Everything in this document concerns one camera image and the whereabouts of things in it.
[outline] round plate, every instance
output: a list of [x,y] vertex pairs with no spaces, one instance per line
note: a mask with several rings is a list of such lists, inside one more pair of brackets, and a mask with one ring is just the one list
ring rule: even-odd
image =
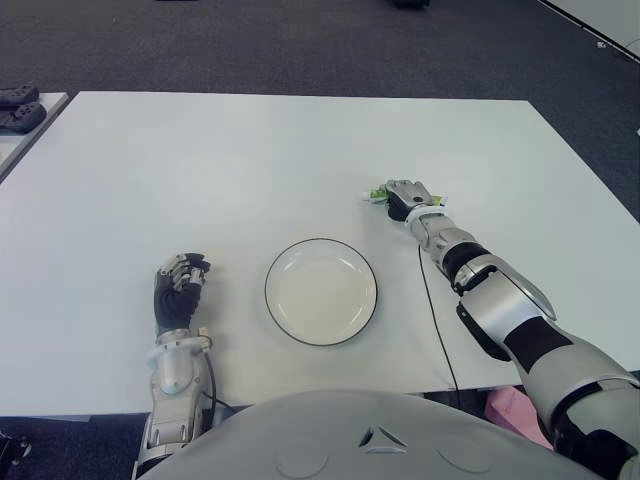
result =
[[310,345],[335,345],[369,322],[378,290],[371,267],[342,242],[296,243],[275,259],[265,283],[269,313],[282,330]]

